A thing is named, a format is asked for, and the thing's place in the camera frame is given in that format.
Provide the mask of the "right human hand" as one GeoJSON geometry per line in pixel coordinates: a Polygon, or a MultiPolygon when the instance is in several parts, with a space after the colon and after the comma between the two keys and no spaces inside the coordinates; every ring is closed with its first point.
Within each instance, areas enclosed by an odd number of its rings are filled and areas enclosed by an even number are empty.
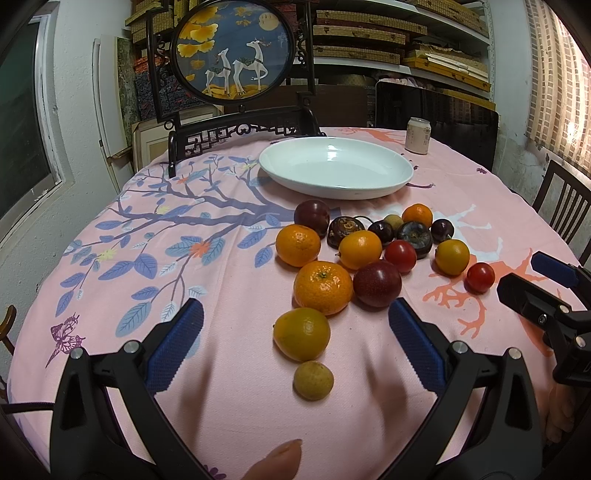
{"type": "Polygon", "coordinates": [[[556,384],[552,388],[545,423],[545,435],[550,442],[559,443],[562,436],[573,429],[575,406],[575,394],[571,387],[556,384]]]}

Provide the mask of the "left human hand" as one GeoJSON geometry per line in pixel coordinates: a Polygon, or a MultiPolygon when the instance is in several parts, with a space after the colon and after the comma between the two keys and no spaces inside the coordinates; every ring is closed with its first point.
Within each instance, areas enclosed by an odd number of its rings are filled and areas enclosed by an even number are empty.
{"type": "Polygon", "coordinates": [[[277,446],[259,462],[252,465],[242,480],[291,480],[301,465],[301,439],[277,446]]]}

